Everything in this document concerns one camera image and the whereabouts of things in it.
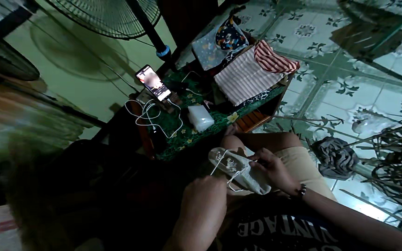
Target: white sneaker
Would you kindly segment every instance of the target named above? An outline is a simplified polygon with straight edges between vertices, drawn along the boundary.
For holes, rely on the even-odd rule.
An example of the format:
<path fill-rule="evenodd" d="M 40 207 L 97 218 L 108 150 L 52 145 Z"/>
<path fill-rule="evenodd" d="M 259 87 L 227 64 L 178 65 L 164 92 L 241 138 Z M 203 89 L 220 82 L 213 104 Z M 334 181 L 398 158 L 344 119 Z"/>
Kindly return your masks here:
<path fill-rule="evenodd" d="M 227 183 L 229 188 L 235 192 L 236 190 L 230 185 L 232 180 L 237 181 L 247 190 L 257 194 L 267 194 L 271 191 L 271 186 L 268 185 L 265 175 L 260 170 L 251 168 L 249 162 L 252 160 L 246 157 L 217 147 L 210 150 L 209 161 L 214 164 L 216 168 L 219 168 L 231 177 Z"/>

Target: yellow flower print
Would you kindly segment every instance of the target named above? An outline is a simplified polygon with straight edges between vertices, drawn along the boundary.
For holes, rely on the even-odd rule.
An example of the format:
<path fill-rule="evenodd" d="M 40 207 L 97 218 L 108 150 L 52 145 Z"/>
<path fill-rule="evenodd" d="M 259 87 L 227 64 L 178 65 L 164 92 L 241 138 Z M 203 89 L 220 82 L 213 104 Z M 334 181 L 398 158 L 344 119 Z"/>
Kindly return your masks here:
<path fill-rule="evenodd" d="M 232 113 L 230 116 L 227 116 L 227 123 L 234 123 L 238 118 L 237 112 Z"/>

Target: beige shorts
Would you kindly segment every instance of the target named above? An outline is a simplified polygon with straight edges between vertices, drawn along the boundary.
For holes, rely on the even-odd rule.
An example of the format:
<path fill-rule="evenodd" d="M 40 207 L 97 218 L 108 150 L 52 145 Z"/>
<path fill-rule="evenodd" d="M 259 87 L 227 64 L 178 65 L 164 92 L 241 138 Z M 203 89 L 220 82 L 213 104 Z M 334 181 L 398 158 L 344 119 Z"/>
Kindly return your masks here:
<path fill-rule="evenodd" d="M 253 155 L 249 149 L 246 149 L 245 154 L 247 156 Z M 319 173 L 317 164 L 311 159 L 308 150 L 303 146 L 295 146 L 283 149 L 274 153 L 279 157 L 289 174 L 300 183 L 306 185 L 307 188 L 329 198 L 333 201 L 337 201 L 330 188 L 327 186 L 323 176 Z M 248 195 L 251 191 L 233 192 L 230 195 Z"/>

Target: smartphone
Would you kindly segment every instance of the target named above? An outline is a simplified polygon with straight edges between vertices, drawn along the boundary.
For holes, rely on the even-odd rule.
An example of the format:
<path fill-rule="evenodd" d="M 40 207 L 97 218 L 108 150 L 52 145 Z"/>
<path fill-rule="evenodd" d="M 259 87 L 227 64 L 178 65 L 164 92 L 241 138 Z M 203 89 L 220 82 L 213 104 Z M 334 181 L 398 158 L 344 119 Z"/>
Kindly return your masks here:
<path fill-rule="evenodd" d="M 164 100 L 171 93 L 149 65 L 144 66 L 136 72 L 136 77 L 159 101 Z"/>

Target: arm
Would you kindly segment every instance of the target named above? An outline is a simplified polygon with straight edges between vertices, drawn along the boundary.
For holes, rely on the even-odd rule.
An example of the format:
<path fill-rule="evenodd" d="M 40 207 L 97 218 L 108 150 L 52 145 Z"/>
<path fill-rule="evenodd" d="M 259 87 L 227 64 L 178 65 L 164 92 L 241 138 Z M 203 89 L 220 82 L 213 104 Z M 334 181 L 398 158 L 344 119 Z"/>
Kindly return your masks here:
<path fill-rule="evenodd" d="M 273 186 L 290 196 L 298 196 L 301 189 L 300 183 L 291 177 L 282 161 L 272 152 L 263 148 L 249 158 L 263 161 L 263 165 L 251 162 L 251 167 L 258 168 L 267 174 Z M 394 227 L 347 208 L 309 189 L 302 199 L 348 235 L 383 250 L 402 251 L 402 233 Z"/>
<path fill-rule="evenodd" d="M 206 176 L 184 190 L 181 213 L 163 251 L 206 251 L 226 216 L 225 178 Z"/>

